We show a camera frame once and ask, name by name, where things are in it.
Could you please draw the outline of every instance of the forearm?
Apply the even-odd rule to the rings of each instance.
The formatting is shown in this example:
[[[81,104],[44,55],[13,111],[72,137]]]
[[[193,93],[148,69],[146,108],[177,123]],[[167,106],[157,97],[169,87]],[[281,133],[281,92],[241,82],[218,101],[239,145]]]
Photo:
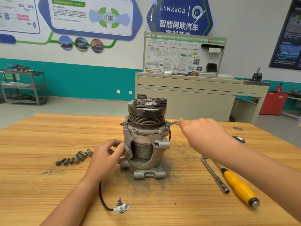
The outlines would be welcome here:
[[[82,178],[74,189],[43,221],[41,226],[80,225],[96,187],[94,184],[92,185],[85,180],[85,178]]]
[[[301,172],[241,144],[235,146],[228,157],[218,160],[301,222]]]

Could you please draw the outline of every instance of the black poster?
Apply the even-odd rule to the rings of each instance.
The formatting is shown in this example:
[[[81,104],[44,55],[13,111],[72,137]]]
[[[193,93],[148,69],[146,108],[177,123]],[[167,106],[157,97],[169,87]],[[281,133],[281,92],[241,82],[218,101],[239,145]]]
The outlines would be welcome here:
[[[269,67],[301,70],[301,0],[292,0]]]

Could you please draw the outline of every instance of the wooden tabletop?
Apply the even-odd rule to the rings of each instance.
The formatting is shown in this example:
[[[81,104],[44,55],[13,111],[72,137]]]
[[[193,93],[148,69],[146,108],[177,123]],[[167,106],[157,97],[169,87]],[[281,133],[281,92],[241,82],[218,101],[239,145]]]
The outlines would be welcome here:
[[[55,161],[107,139],[123,139],[124,120],[36,114],[1,129],[0,225],[39,225],[82,178],[90,159],[69,166],[56,166]],[[221,125],[250,148],[301,170],[299,148],[251,124]],[[95,193],[82,225],[299,225],[243,178],[261,201],[258,209],[247,206],[230,186],[230,193],[223,194],[180,128],[173,125],[171,132],[171,148],[164,153],[166,178],[134,180],[131,172],[117,165],[103,181],[103,198],[114,207],[122,197],[130,203],[129,211],[122,215],[106,211]],[[209,165],[227,184],[210,160]]]

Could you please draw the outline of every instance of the circular picture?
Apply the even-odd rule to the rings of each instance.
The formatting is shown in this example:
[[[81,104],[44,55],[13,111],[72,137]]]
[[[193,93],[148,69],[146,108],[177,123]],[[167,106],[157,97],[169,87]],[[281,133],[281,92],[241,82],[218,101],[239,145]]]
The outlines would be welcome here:
[[[91,41],[91,49],[95,53],[101,53],[103,51],[103,43],[99,39]]]
[[[79,51],[87,51],[89,48],[88,41],[85,38],[78,37],[75,40],[75,47]]]
[[[72,40],[70,37],[66,36],[66,35],[62,35],[59,39],[59,44],[61,46],[62,49],[64,50],[71,50],[72,47],[73,47],[73,44],[72,44]]]

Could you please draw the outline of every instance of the yellow screwdriver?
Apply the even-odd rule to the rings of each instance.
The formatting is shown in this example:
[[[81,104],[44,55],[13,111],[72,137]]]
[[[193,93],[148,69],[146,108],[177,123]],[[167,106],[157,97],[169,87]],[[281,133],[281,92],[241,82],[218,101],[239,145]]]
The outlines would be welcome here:
[[[239,180],[239,178],[233,174],[231,171],[228,171],[226,168],[216,163],[216,165],[220,168],[222,173],[224,174],[225,179],[233,187],[235,193],[243,199],[248,205],[252,208],[257,208],[260,205],[258,198],[252,192],[252,190],[243,182]]]

